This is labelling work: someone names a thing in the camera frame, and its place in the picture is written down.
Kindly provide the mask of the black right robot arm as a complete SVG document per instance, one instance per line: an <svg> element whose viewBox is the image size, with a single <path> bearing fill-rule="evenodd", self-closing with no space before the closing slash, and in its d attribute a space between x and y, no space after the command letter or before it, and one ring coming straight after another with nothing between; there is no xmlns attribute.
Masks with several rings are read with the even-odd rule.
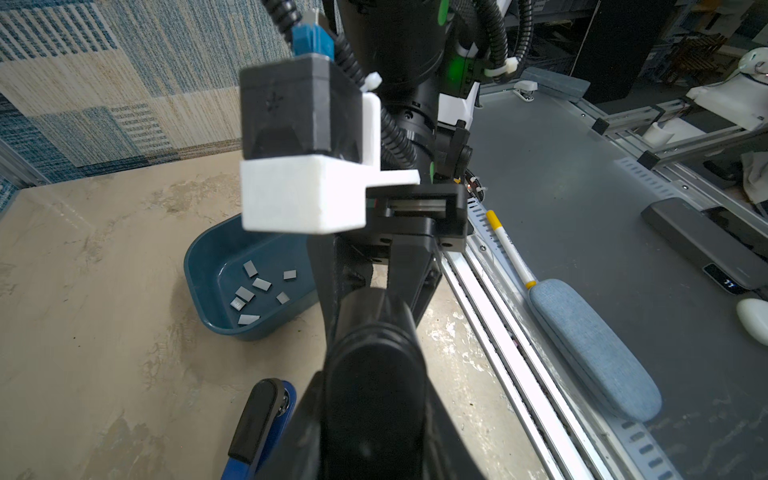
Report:
<svg viewBox="0 0 768 480"><path fill-rule="evenodd" d="M532 21L510 44L493 1L338 1L325 21L263 7L292 55L240 73L242 225L307 236L328 340L379 300L412 330L471 232L470 119L440 100L509 80Z"/></svg>

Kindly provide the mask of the blue and black stapler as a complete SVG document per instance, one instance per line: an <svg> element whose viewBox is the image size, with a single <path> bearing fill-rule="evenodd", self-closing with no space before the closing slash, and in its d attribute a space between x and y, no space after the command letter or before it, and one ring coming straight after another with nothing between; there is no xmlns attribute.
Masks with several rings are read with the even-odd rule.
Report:
<svg viewBox="0 0 768 480"><path fill-rule="evenodd" d="M278 378L251 390L233 435L222 480L254 479L282 436L297 402L294 386Z"/></svg>

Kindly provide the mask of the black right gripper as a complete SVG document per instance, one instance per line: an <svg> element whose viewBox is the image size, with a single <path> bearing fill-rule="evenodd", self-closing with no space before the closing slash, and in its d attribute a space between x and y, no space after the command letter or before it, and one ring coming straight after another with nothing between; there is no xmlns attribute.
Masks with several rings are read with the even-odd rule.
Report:
<svg viewBox="0 0 768 480"><path fill-rule="evenodd" d="M365 256L376 263L388 261L387 289L409 306L418 326L443 278L438 250L463 250L473 232L468 203L474 182L467 174L473 149L467 122L431 125L422 119L400 119L398 125L426 175L422 183L367 192L367 224L353 232L358 250L341 235L307 240L327 342L335 336L343 298L366 286Z"/></svg>

